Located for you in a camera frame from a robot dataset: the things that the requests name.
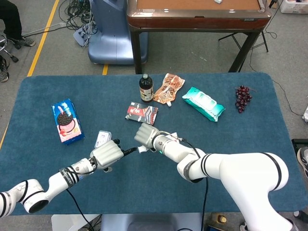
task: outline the yellow floor line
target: yellow floor line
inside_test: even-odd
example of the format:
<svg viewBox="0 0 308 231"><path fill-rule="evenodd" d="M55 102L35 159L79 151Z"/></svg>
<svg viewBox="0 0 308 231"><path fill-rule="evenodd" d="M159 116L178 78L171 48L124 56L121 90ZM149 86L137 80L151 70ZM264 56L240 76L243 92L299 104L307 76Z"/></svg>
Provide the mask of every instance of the yellow floor line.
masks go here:
<svg viewBox="0 0 308 231"><path fill-rule="evenodd" d="M46 27L47 27L47 28L44 30L44 32L49 31L49 27L50 27L50 25L51 25L51 22L52 22L54 13L55 13L55 11L56 11L56 9L57 9L58 3L59 3L59 0L55 0L54 5L53 5L53 8L52 8L52 10L51 10L51 13L50 13L50 15L49 15L48 22L47 22L47 24L46 24ZM42 51L42 48L43 48L43 46L44 46L44 42L45 42L45 40L46 40L47 34L48 34L48 33L43 33L43 36L42 36L42 38L41 38L41 40L40 40L40 42L39 42L39 46L38 46L37 52L35 53L34 59L33 59L33 61L32 61L31 67L30 67L29 72L28 72L28 75L27 75L28 77L32 76L32 74L33 74L33 72L34 72L34 68L35 68L35 66L36 66L36 64L37 64L37 62L38 62L39 55L40 55L40 52Z"/></svg>
<svg viewBox="0 0 308 231"><path fill-rule="evenodd" d="M103 76L106 76L108 72L108 64L104 64L104 68L103 68Z"/></svg>
<svg viewBox="0 0 308 231"><path fill-rule="evenodd" d="M7 129L8 129L8 126L9 126L9 124L6 126L6 129L5 129L4 134L3 134L3 136L2 136L2 139L1 139L1 142L0 142L0 149L1 149L2 143L3 143L3 141L4 141L4 137L5 137L6 131L7 131Z"/></svg>

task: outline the small white box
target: small white box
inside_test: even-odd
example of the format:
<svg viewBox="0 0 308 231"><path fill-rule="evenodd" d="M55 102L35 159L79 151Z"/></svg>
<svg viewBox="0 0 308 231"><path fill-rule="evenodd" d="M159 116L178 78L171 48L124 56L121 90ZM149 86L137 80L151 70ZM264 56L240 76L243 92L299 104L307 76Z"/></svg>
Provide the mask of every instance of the small white box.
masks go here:
<svg viewBox="0 0 308 231"><path fill-rule="evenodd" d="M280 11L281 13L308 13L308 2L291 2L283 0Z"/></svg>

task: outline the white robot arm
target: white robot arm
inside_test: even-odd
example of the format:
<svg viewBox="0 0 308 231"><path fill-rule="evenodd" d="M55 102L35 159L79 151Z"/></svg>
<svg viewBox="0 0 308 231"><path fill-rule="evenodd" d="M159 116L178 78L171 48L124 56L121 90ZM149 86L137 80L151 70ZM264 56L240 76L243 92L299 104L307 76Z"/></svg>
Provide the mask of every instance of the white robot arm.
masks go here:
<svg viewBox="0 0 308 231"><path fill-rule="evenodd" d="M284 161L271 153L205 154L166 137L167 132L142 124L135 140L178 163L179 174L190 182L204 177L221 180L244 216L249 231L296 230L270 205L268 193L281 189L289 173Z"/></svg>
<svg viewBox="0 0 308 231"><path fill-rule="evenodd" d="M94 149L89 159L82 159L72 166L60 169L49 178L49 189L45 192L35 180L25 180L7 192L0 192L0 218L10 215L17 202L23 204L28 213L35 213L44 208L56 195L72 187L96 169L110 171L110 165L135 151L131 148L123 151L118 146L119 140L109 141Z"/></svg>

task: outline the gray carpet floor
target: gray carpet floor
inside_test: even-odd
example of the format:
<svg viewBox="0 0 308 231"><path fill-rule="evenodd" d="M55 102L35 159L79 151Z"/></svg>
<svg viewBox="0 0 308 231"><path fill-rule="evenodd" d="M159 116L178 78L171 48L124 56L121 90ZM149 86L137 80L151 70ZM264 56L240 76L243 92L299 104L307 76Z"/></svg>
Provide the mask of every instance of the gray carpet floor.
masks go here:
<svg viewBox="0 0 308 231"><path fill-rule="evenodd" d="M54 4L54 0L12 0L12 2L19 8L24 33L45 27ZM56 12L52 24L60 21L58 12ZM0 21L0 32L3 30L4 24ZM279 82L286 92L292 110L301 114L308 104L308 16L282 14L278 11L267 31L275 32L277 38L273 39L270 33L265 34L269 53L266 53L264 46L254 49L251 66L256 71L268 73ZM238 48L231 38L218 42L218 38L224 35L151 33L149 59L144 65L144 70L150 74L227 72ZM241 34L236 37L240 43L245 39L245 36ZM33 48L23 47L16 50L12 45L8 47L8 50L19 58L19 62L11 62L10 80L0 83L0 138L10 120L19 84L28 74L41 35L35 35L33 38L37 41L37 45ZM250 54L243 66L243 72L253 71L249 66ZM33 75L101 75L102 70L102 65L90 62L87 49L81 48L74 41L73 31L60 29L48 34ZM134 74L134 67L110 65L108 74ZM307 138L308 125L300 116L290 111L283 90L277 84L275 87L290 138ZM282 214L293 219L290 212ZM237 231L243 220L242 215L240 213L225 213L225 215L228 219L227 225L224 226L225 230ZM301 231L308 230L307 224L293 220ZM2 218L0 219L0 231L51 231L51 216L31 215Z"/></svg>

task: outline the blue machine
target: blue machine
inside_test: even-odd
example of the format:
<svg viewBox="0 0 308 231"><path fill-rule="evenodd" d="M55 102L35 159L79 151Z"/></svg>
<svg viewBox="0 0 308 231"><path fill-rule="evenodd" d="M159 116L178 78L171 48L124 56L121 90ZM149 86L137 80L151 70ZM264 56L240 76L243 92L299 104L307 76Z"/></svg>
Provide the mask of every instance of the blue machine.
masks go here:
<svg viewBox="0 0 308 231"><path fill-rule="evenodd" d="M134 64L127 23L127 0L90 0L97 33L91 35L88 55L97 64ZM140 34L141 61L148 57L148 33Z"/></svg>

